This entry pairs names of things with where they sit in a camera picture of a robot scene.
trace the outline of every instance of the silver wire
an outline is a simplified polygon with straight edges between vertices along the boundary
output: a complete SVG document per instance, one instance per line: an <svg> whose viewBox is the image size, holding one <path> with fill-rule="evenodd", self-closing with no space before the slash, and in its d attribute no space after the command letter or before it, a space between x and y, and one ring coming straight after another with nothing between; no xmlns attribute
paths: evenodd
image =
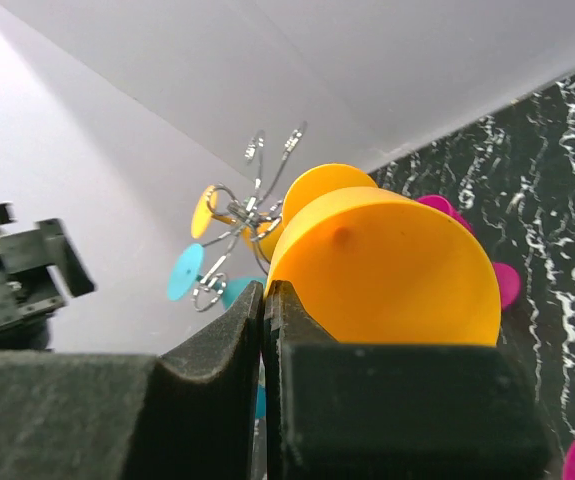
<svg viewBox="0 0 575 480"><path fill-rule="evenodd" d="M216 205L216 207L212 207L211 206L211 197L214 195L214 193L216 192L225 192L227 195L229 195L229 197L231 198L229 203L238 203L238 200L236 199L236 195L234 195L234 192L232 192L229 188L227 188L225 185L223 185L222 183L217 183L216 185L214 185L213 188L210 188L209 191L207 192L207 194L205 195L205 203L207 204L207 208L209 209L209 211L214 214L214 215L218 215L219 217L226 217L227 215L229 215L229 212L219 212L218 211L218 205Z"/></svg>
<svg viewBox="0 0 575 480"><path fill-rule="evenodd" d="M296 149L296 146L300 142L303 134L307 129L307 122L301 123L301 125L292 132L291 136L285 142L285 147L283 149L283 154L281 157L280 165L278 171L274 176L269 188L264 194L260 194L262 183L263 183L263 168L264 168L264 157L263 152L265 148L265 132L259 130L256 135L247 144L247 149L245 150L245 160L247 165L256 161L258 163L258 169L256 173L256 178L254 180L254 193L249 198L245 199L244 204L238 201L236 195L228 187L219 183L211 188L205 195L205 202L207 208L213 215L233 218L234 222L231 228L216 237L214 240L210 240L204 244L203 247L208 247L214 245L222 240L231 237L225 252L218 258L218 260L212 265L209 271L198 281L198 285L194 288L192 292L192 299L194 303L194 308L199 312L204 312L215 305L222 297L225 289L227 288L227 275L223 272L219 272L223 264L231 256L234 248L236 247L240 235L246 228L250 229L250 242L252 244L252 250L254 253L254 259L258 264L258 267L263 271L265 275L268 274L266 266L263 264L265 261L267 264L271 264L271 261L265 255L262 248L259 245L259 241L273 232L278 225L282 222L282 213L276 214L276 212L281 209L283 201L279 200L274 203L267 213L260 213L260 205L271 195L272 191L276 187L280 176L285 169L285 165L289 160L292 152ZM227 202L227 211L219 211L218 206L212 208L211 199L212 196L218 192L225 192L230 198ZM264 223L269 223L269 227L262 233L258 233L258 227ZM202 305L199 298L207 294L214 293L214 296L209 299L207 304Z"/></svg>
<svg viewBox="0 0 575 480"><path fill-rule="evenodd" d="M198 287L194 288L194 291L192 292L191 295L192 300L194 302L194 308L196 309L196 311L205 312L209 310L211 307L213 307L216 303L218 303L218 300L220 300L220 298L223 296L223 293L225 293L226 288L227 288L227 275L223 272L214 275L214 277L212 277L211 281L207 285L199 284ZM201 293L204 296L212 292L215 292L215 295L209 299L207 304L200 305L198 299L200 298Z"/></svg>
<svg viewBox="0 0 575 480"><path fill-rule="evenodd" d="M265 148L265 132L258 130L256 135L247 144L245 160L250 165L254 159L258 159L258 171L254 180L254 197L258 198L258 192L263 183L263 150Z"/></svg>
<svg viewBox="0 0 575 480"><path fill-rule="evenodd" d="M269 197L269 195L271 195L271 192L274 190L274 187L276 187L276 184L278 183L280 175L283 173L283 170L285 169L287 160L289 160L291 153L296 149L298 142L300 142L300 139L305 134L306 130L307 130L307 122L301 123L300 126L292 132L291 136L287 139L287 142L285 142L285 149L283 150L283 157L280 160L280 166L278 167L278 172L276 172L276 175L274 176L274 179L272 180L269 189L265 192L265 194L262 197L260 197L260 201L258 202L259 205L262 204L267 199L267 197Z"/></svg>

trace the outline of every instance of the white wall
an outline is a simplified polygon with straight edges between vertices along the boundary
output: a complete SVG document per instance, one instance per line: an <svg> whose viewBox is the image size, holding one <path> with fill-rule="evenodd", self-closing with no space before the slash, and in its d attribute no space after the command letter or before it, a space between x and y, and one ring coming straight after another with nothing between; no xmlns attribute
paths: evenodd
<svg viewBox="0 0 575 480"><path fill-rule="evenodd" d="M370 170L575 68L569 0L0 0L240 169L310 121L315 164Z"/></svg>
<svg viewBox="0 0 575 480"><path fill-rule="evenodd" d="M162 353L222 312L165 297L196 200L217 181L251 188L0 7L0 201L14 203L16 230L62 218L98 285L54 318L55 348ZM257 272L244 248L228 270Z"/></svg>

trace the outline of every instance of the white backdrop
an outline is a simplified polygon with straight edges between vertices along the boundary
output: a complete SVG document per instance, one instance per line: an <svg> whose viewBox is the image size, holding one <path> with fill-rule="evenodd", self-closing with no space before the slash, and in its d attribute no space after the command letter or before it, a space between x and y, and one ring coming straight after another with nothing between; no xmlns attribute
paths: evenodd
<svg viewBox="0 0 575 480"><path fill-rule="evenodd" d="M575 68L575 0L0 0L241 169L310 122L282 192L327 162L364 170Z"/></svg>

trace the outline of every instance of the teal disc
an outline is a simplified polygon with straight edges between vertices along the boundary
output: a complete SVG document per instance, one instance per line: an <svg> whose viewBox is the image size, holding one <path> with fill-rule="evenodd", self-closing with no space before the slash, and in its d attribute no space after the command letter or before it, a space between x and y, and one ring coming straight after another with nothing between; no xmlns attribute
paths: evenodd
<svg viewBox="0 0 575 480"><path fill-rule="evenodd" d="M175 302L187 295L198 279L204 257L205 249L200 243L193 243L185 249L171 271L167 284L167 298Z"/></svg>
<svg viewBox="0 0 575 480"><path fill-rule="evenodd" d="M256 392L256 418L263 418L267 414L267 400L265 395L265 388L258 385Z"/></svg>
<svg viewBox="0 0 575 480"><path fill-rule="evenodd" d="M225 310L231 307L231 304L234 303L234 300L238 298L238 296L243 293L243 290L247 288L249 282L260 282L265 286L267 284L267 279L263 277L240 277L234 278L233 280L229 280L227 282L227 288L223 292L223 296L221 297L221 302L225 306Z"/></svg>

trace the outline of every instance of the yellow disc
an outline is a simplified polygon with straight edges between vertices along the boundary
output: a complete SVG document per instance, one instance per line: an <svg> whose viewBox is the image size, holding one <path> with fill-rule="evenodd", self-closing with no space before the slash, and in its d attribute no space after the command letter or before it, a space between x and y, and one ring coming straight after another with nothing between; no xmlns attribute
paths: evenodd
<svg viewBox="0 0 575 480"><path fill-rule="evenodd" d="M392 192L349 187L305 206L269 270L341 342L494 346L489 258L456 220Z"/></svg>
<svg viewBox="0 0 575 480"><path fill-rule="evenodd" d="M328 163L307 170L292 183L283 201L283 223L291 222L312 200L333 190L346 187L378 187L376 182L359 168L342 163Z"/></svg>
<svg viewBox="0 0 575 480"><path fill-rule="evenodd" d="M267 230L269 228L270 225L271 225L271 223L269 223L269 222L261 223L260 226L258 227L258 233L259 234L263 233L265 230ZM280 235L283 233L284 229L285 229L285 227L283 226L283 223L281 222L271 233L267 234L267 236L265 238L261 239L258 242L258 246L263 251L263 253L265 254L265 257L267 257L268 260L271 260L272 257L274 256L274 250L276 249L276 243L278 243L278 239L280 238ZM243 230L243 240L245 241L245 244L253 252L254 247L253 247L251 241L249 240L250 237L251 237L251 230L249 230L249 228L246 228L245 230Z"/></svg>
<svg viewBox="0 0 575 480"><path fill-rule="evenodd" d="M226 223L228 225L234 223L233 218L214 215L207 207L207 194L212 188L214 188L213 185L207 187L207 189L198 199L198 203L196 204L196 209L194 210L194 216L191 219L191 236L194 238L200 238L203 236L203 234L209 227L212 218L218 220L219 222ZM218 192L214 192L211 195L211 201L209 202L211 208L216 209L217 202L218 202Z"/></svg>

